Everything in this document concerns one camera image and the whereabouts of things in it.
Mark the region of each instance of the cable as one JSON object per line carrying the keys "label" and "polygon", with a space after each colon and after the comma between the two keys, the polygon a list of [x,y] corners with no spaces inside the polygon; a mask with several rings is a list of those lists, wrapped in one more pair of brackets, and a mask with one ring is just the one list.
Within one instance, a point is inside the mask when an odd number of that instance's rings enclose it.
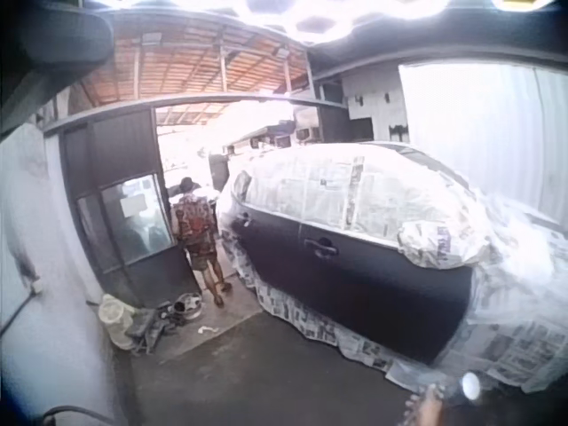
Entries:
{"label": "cable", "polygon": [[102,414],[95,413],[94,411],[88,410],[87,408],[81,408],[80,406],[55,406],[54,408],[45,412],[45,414],[42,417],[42,424],[46,420],[49,420],[50,417],[53,417],[56,414],[65,413],[65,412],[69,412],[69,411],[73,412],[73,413],[85,414],[85,415],[88,415],[89,417],[96,419],[100,422],[114,426],[114,420],[113,419],[110,419],[110,418],[108,418],[108,417],[106,417]]}
{"label": "cable", "polygon": [[12,325],[12,323],[14,322],[16,317],[18,317],[21,310],[24,309],[24,307],[29,303],[29,301],[32,300],[35,296],[36,296],[36,293],[33,290],[29,292],[28,297],[26,297],[26,299],[21,303],[21,305],[18,306],[18,309],[12,314],[12,316],[2,326],[2,330],[0,330],[0,339],[2,338],[4,333],[6,331],[8,331],[8,328],[10,328],[10,326]]}
{"label": "cable", "polygon": [[26,307],[26,305],[29,303],[30,300],[32,300],[34,297],[39,295],[41,292],[42,292],[41,285],[37,281],[33,282],[31,289],[29,290],[28,297],[26,297],[26,299],[24,299],[24,301],[20,304],[20,306],[18,306],[18,309],[16,309],[16,311],[14,311],[14,313],[10,316],[10,318],[2,326],[2,329],[0,330],[0,339],[2,338],[4,333],[6,331],[8,331],[8,328],[10,328],[10,326],[12,325],[14,320],[16,318],[18,318],[18,315],[20,315],[21,310]]}

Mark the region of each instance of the car door handle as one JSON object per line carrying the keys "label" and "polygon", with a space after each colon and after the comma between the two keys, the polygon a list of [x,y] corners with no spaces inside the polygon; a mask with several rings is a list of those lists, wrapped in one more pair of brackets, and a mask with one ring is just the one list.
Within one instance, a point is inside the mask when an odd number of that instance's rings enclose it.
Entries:
{"label": "car door handle", "polygon": [[240,213],[237,215],[237,221],[244,227],[247,227],[250,225],[250,222],[252,222],[252,219],[250,218],[249,213]]}
{"label": "car door handle", "polygon": [[320,259],[329,259],[331,256],[337,256],[339,250],[331,245],[331,241],[328,239],[311,240],[306,238],[304,240],[304,245],[308,249],[312,249],[313,253]]}

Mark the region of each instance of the hand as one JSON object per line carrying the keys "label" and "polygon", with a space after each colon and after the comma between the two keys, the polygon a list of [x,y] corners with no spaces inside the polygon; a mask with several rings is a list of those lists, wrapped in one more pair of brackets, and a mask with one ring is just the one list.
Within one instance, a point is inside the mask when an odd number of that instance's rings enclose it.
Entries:
{"label": "hand", "polygon": [[406,402],[403,426],[441,426],[442,400],[438,397],[436,385],[428,387],[423,396],[412,395]]}

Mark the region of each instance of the ceiling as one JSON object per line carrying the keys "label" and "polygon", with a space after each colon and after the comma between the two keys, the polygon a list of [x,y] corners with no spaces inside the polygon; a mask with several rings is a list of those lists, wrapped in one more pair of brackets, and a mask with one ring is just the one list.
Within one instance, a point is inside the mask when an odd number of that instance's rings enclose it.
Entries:
{"label": "ceiling", "polygon": [[[292,90],[307,82],[304,47],[287,38],[215,16],[183,13],[110,12],[114,56],[81,81],[95,107],[168,94]],[[161,108],[158,125],[204,124],[222,104]]]}

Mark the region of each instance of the hexagonal light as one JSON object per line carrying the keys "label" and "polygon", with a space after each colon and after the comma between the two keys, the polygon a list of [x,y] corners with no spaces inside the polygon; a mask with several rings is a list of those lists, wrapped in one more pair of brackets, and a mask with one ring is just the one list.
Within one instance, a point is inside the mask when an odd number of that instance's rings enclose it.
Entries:
{"label": "hexagonal light", "polygon": [[[113,8],[129,8],[144,0],[97,0]],[[327,43],[347,36],[353,22],[369,13],[384,13],[405,20],[426,18],[442,12],[451,0],[296,0],[283,13],[253,13],[247,0],[171,0],[184,9],[202,12],[231,9],[246,24],[258,27],[279,26],[289,37],[303,43]],[[495,7],[515,12],[529,12],[554,0],[492,0]],[[335,24],[323,33],[298,29],[298,24],[314,18]]]}

